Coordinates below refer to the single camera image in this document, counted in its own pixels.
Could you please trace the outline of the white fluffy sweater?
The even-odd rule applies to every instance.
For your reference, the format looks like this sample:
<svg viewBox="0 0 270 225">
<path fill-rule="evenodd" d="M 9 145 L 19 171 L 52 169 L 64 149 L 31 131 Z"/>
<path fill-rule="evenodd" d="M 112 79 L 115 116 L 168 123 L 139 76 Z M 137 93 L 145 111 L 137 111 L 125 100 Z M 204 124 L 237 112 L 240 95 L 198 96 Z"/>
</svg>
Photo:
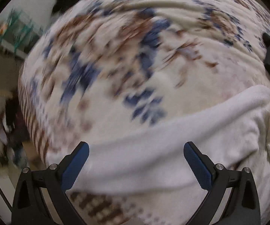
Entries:
<svg viewBox="0 0 270 225">
<path fill-rule="evenodd" d="M 253 86 L 212 108 L 89 145 L 72 188 L 135 194 L 186 187 L 195 178 L 183 154 L 187 142 L 225 167 L 251 168 L 262 188 L 270 181 L 270 89 Z"/>
</svg>

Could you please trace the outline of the floral fleece bed blanket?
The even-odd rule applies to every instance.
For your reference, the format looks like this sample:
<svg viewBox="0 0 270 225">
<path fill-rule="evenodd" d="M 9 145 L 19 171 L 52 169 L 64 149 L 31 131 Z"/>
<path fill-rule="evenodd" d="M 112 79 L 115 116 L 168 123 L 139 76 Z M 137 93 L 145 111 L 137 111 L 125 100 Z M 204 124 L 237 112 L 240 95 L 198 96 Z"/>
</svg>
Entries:
<svg viewBox="0 0 270 225">
<path fill-rule="evenodd" d="M 270 14 L 255 0 L 81 0 L 21 68 L 19 102 L 31 141 L 49 166 L 81 141 L 118 140 L 250 87 L 270 89 L 263 33 L 270 36 Z M 256 189 L 267 224 L 270 181 Z M 97 224 L 185 224 L 206 193 L 194 178 L 177 189 L 67 194 Z"/>
</svg>

